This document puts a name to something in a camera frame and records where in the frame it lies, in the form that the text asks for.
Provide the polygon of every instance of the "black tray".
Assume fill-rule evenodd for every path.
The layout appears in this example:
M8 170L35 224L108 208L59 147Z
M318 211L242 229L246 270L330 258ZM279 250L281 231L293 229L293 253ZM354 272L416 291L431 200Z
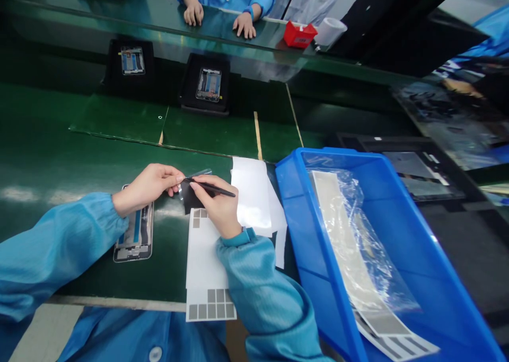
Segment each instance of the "black tray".
M122 73L122 57L119 55L122 47L141 47L145 74L124 75ZM154 80L154 48L152 42L141 40L117 40L110 41L108 52L108 65L104 84L115 89L148 88Z
M221 99L218 102L200 100L196 98L196 89L202 68L212 68L221 71ZM211 116L228 116L228 86L230 78L230 63L225 60L203 55L190 54L187 68L180 87L178 101L182 108L195 113Z

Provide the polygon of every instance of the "gray printed pattern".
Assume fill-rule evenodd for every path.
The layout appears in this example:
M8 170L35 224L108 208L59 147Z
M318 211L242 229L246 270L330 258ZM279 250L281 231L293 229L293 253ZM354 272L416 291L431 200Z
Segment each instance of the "gray printed pattern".
M228 289L209 289L207 303L189 305L189 320L230 320L235 307Z
M413 333L411 335L378 337L357 310L354 310L354 316L361 334L393 361L409 361L440 350L437 346Z
M205 208L195 209L194 217L192 218L192 227L200 228L200 218L207 217L207 210Z

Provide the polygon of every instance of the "black phone holder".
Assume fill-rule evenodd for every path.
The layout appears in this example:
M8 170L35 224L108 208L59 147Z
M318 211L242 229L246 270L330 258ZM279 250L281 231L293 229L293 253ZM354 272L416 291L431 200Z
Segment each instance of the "black phone holder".
M154 48L142 40L110 40L104 84L123 91L150 88L154 81Z
M229 78L229 61L190 54L178 97L182 109L209 116L228 116Z

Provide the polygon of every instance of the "plastic bag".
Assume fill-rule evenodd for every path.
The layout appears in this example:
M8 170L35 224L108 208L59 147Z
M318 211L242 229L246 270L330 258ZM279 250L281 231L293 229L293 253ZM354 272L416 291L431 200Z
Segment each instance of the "plastic bag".
M419 310L362 210L364 195L351 171L309 167L307 170L321 201L320 209L353 308L381 314L388 309L394 313ZM339 190L328 188L320 195L319 178L325 177L330 182L331 175L335 176Z

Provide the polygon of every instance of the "black pen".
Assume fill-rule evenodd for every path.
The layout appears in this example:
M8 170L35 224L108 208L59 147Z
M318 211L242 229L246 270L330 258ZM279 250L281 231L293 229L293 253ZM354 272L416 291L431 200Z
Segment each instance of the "black pen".
M187 181L187 182L197 183L200 186L202 186L205 190L212 191L212 192L217 192L217 193L220 193L222 195L226 195L226 196L235 198L235 194L234 193L226 191L226 190L223 190L222 188L214 186L213 184L206 183L206 182L197 182L197 181L195 181L192 178L184 178L184 180Z

